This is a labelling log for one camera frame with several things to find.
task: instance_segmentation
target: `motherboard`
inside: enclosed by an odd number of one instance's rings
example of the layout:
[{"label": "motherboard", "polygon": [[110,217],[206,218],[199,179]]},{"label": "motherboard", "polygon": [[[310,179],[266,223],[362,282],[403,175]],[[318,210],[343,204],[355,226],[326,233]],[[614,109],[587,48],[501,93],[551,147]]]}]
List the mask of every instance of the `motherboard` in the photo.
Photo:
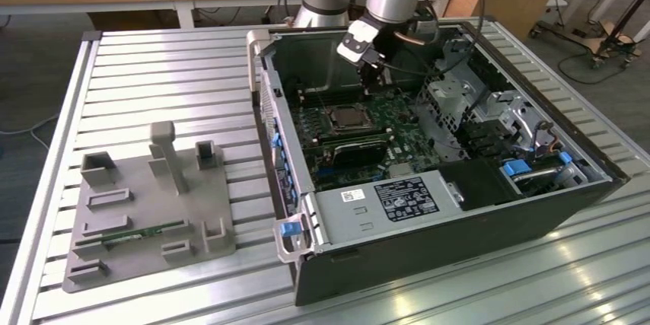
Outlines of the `motherboard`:
[{"label": "motherboard", "polygon": [[425,136],[413,111],[414,99],[401,88],[371,96],[299,91],[291,117],[316,191],[438,166],[434,141]]}]

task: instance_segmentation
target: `circuit board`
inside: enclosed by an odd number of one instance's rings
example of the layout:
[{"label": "circuit board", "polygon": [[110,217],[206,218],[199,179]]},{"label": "circuit board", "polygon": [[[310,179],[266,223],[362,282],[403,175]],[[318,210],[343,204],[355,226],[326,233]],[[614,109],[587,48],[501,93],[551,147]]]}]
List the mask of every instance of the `circuit board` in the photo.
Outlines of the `circuit board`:
[{"label": "circuit board", "polygon": [[291,110],[316,191],[438,166],[439,155],[410,108],[413,95],[385,91],[363,101],[327,103],[340,99],[312,97]]}]

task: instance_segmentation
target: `wheel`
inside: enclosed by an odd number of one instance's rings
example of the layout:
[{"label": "wheel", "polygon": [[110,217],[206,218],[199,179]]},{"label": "wheel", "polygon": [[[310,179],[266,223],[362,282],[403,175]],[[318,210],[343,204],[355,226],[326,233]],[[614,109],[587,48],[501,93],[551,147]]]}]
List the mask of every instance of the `wheel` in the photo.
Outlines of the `wheel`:
[{"label": "wheel", "polygon": [[606,63],[605,59],[602,59],[599,57],[594,57],[593,62],[591,62],[591,69],[599,69],[602,64],[605,64],[605,63]]}]

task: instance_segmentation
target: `metal slotted table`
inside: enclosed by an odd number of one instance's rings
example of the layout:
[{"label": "metal slotted table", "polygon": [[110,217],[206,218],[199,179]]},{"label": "metal slotted table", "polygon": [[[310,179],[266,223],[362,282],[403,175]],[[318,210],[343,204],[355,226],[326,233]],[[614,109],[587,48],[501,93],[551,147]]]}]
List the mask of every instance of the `metal slotted table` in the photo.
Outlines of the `metal slotted table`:
[{"label": "metal slotted table", "polygon": [[[255,27],[104,33],[83,41],[0,323],[639,323],[650,320],[650,158],[497,23],[483,33],[633,181],[541,240],[295,307],[248,92]],[[83,153],[223,147],[236,252],[100,288],[62,290]]]}]

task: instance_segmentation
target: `white cable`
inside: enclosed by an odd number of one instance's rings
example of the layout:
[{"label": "white cable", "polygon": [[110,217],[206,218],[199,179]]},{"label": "white cable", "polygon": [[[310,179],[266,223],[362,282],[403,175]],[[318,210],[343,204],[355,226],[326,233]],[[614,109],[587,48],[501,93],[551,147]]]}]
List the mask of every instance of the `white cable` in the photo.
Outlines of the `white cable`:
[{"label": "white cable", "polygon": [[36,125],[33,125],[31,128],[28,129],[21,129],[19,131],[0,131],[0,135],[20,135],[23,133],[28,133],[29,132],[29,135],[33,137],[33,139],[43,145],[43,147],[46,148],[46,150],[50,150],[50,147],[48,147],[48,144],[46,144],[43,142],[42,139],[39,139],[39,136],[36,136],[36,133],[33,133],[33,131],[36,129],[39,129],[47,122],[55,120],[56,118],[59,118],[59,114],[55,114],[54,116],[51,116],[50,118],[42,120]]},{"label": "white cable", "polygon": [[47,151],[50,151],[50,146],[48,144],[44,143],[44,141],[42,139],[39,139],[39,136],[36,136],[36,133],[32,131],[29,131],[29,135],[32,135],[33,139],[43,145],[44,149]]}]

